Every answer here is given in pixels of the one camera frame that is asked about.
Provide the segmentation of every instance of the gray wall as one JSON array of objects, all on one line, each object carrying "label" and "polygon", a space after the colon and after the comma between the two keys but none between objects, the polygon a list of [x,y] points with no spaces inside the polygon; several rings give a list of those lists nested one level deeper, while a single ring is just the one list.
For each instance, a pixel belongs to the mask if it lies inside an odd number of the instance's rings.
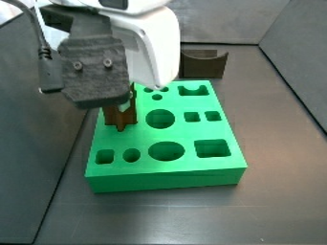
[{"label": "gray wall", "polygon": [[327,132],[327,1],[293,0],[259,46]]},{"label": "gray wall", "polygon": [[183,42],[258,44],[290,0],[174,0]]}]

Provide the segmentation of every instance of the green foam block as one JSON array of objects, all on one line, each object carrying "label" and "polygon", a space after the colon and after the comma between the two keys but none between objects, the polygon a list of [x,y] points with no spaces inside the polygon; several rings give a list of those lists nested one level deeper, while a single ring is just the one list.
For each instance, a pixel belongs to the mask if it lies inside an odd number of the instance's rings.
[{"label": "green foam block", "polygon": [[99,114],[86,178],[94,192],[238,184],[247,162],[210,81],[138,85],[138,124]]}]

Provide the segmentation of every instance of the circular hole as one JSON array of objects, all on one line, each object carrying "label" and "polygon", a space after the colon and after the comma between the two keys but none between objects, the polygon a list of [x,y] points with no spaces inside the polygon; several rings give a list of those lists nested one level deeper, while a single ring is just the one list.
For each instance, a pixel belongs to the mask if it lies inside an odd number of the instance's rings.
[{"label": "circular hole", "polygon": [[151,88],[144,88],[144,92],[146,92],[146,93],[152,93],[154,90],[152,90]]},{"label": "circular hole", "polygon": [[160,100],[162,98],[163,98],[162,95],[155,95],[155,96],[152,96],[152,99],[154,99],[154,100]]},{"label": "circular hole", "polygon": [[186,153],[185,147],[175,142],[159,142],[148,148],[148,155],[159,161],[178,160]]},{"label": "circular hole", "polygon": [[163,88],[160,91],[162,91],[162,92],[168,92],[168,88],[166,87],[166,88]]},{"label": "circular hole", "polygon": [[128,163],[134,163],[139,160],[140,158],[140,152],[138,149],[127,149],[126,152],[124,152],[124,155],[123,155],[123,158],[124,160],[128,162]]},{"label": "circular hole", "polygon": [[174,125],[175,116],[170,111],[158,109],[148,113],[146,121],[150,126],[164,129]]}]

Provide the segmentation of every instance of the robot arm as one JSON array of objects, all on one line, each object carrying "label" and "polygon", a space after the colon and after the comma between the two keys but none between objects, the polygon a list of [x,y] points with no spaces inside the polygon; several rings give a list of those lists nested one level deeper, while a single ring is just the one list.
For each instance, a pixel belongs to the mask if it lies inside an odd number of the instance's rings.
[{"label": "robot arm", "polygon": [[92,7],[110,18],[112,35],[123,41],[130,80],[154,90],[178,75],[179,23],[164,6],[171,0],[51,0],[56,5]]}]

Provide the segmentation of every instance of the gray metal table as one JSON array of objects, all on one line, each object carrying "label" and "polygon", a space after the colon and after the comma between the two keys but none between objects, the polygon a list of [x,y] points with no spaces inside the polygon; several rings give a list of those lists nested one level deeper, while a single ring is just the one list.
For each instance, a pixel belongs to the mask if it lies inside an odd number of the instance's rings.
[{"label": "gray metal table", "polygon": [[326,135],[255,46],[213,81],[250,167],[238,186],[94,194],[83,178],[96,111],[79,134],[38,244],[327,243]]}]

